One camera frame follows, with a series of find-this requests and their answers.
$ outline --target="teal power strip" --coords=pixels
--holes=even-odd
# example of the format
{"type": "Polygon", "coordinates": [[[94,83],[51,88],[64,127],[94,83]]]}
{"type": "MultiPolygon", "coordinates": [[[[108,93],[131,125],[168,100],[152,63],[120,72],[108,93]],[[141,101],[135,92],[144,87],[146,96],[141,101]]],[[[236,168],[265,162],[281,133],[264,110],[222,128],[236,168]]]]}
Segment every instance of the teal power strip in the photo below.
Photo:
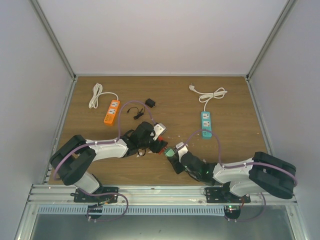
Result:
{"type": "MultiPolygon", "coordinates": [[[[201,112],[201,125],[202,125],[202,129],[212,131],[210,112],[208,111],[201,112]]],[[[202,138],[211,139],[212,133],[207,131],[202,131],[202,138]]]]}

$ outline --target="white wall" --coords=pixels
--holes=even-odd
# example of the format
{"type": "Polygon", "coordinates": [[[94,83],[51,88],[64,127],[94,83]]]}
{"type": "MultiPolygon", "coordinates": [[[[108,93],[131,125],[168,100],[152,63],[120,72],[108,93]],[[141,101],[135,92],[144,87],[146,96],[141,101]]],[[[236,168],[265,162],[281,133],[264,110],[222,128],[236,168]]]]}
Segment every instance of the white wall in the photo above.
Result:
{"type": "Polygon", "coordinates": [[[253,75],[274,155],[296,165],[295,189],[317,240],[320,199],[320,1],[300,0],[253,75]]]}
{"type": "Polygon", "coordinates": [[[0,1],[0,233],[13,239],[48,164],[71,78],[27,0],[0,1]]]}
{"type": "Polygon", "coordinates": [[[76,74],[246,75],[287,0],[39,0],[76,74]]]}

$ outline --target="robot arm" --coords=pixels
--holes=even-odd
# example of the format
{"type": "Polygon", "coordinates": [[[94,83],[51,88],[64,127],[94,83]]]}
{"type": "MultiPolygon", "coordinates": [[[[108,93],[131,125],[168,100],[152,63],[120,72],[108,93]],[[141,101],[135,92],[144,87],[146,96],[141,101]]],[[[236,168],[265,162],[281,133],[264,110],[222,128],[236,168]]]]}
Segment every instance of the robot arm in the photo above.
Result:
{"type": "Polygon", "coordinates": [[[76,187],[90,194],[99,194],[103,191],[102,184],[96,177],[87,172],[88,167],[94,161],[107,158],[125,158],[138,153],[139,149],[150,149],[153,153],[160,153],[168,144],[160,138],[166,131],[161,123],[155,126],[148,122],[142,122],[136,130],[130,130],[117,139],[112,139],[111,144],[100,144],[104,141],[84,139],[81,135],[75,135],[63,145],[51,158],[50,163],[57,168],[62,159],[75,148],[89,144],[76,151],[76,156],[71,155],[58,169],[57,174],[66,186],[76,187]]]}
{"type": "Polygon", "coordinates": [[[276,169],[253,165],[252,163],[265,163],[281,168],[292,175],[296,174],[296,167],[290,163],[268,155],[256,152],[254,157],[242,162],[226,163],[226,167],[243,164],[242,167],[226,168],[219,163],[207,163],[200,160],[182,147],[183,142],[174,149],[168,148],[165,154],[177,174],[185,171],[196,181],[213,186],[216,182],[223,184],[225,200],[239,199],[247,194],[268,192],[271,195],[291,199],[293,197],[294,181],[285,173],[276,169]]]}

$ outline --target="wooden surface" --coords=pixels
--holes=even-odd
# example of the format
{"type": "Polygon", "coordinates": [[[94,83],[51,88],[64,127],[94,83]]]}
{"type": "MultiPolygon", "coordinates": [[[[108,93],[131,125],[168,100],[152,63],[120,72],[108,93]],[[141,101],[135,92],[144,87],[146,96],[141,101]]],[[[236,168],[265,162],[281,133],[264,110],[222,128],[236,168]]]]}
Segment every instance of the wooden surface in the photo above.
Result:
{"type": "MultiPolygon", "coordinates": [[[[251,96],[243,77],[79,77],[61,134],[62,146],[72,136],[81,134],[85,139],[108,140],[116,138],[118,126],[106,126],[103,121],[114,96],[99,97],[97,109],[89,109],[92,88],[96,83],[103,86],[103,92],[114,92],[121,104],[130,100],[144,102],[151,98],[156,107],[151,108],[153,118],[167,127],[163,135],[168,146],[185,141],[194,131],[201,128],[201,112],[204,103],[199,95],[189,90],[194,83],[199,92],[214,92],[224,87],[228,93],[223,99],[211,99],[206,110],[211,113],[212,130],[217,133],[222,145],[224,163],[239,162],[251,158],[255,152],[266,152],[265,143],[257,120],[251,96]]],[[[142,106],[132,103],[121,113],[121,133],[136,129],[142,121],[150,122],[146,113],[134,120],[136,109],[142,106]]],[[[188,149],[200,159],[217,162],[218,148],[214,138],[205,140],[195,135],[188,143],[188,149]]],[[[147,153],[143,157],[109,158],[91,164],[88,171],[102,184],[110,185],[197,185],[185,172],[177,175],[166,157],[147,153]]],[[[49,181],[50,184],[61,184],[49,181]]]]}

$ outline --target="black mounting bracket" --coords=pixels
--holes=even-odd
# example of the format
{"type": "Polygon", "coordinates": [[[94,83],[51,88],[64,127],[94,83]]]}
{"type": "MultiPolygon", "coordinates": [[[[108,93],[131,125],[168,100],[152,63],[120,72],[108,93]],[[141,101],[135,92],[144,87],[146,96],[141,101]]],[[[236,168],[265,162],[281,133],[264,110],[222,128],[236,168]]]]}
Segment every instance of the black mounting bracket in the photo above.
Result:
{"type": "MultiPolygon", "coordinates": [[[[105,186],[101,189],[99,194],[105,194],[105,193],[118,193],[119,188],[113,187],[113,186],[105,186]]],[[[108,204],[113,204],[118,202],[118,196],[114,195],[104,195],[104,196],[89,196],[85,193],[83,193],[78,188],[75,190],[75,193],[70,194],[72,197],[74,197],[73,201],[75,203],[102,203],[107,202],[108,204]]]]}
{"type": "Polygon", "coordinates": [[[245,204],[251,202],[250,196],[238,197],[229,191],[225,191],[223,187],[206,187],[204,195],[208,204],[241,204],[242,199],[245,204]]]}

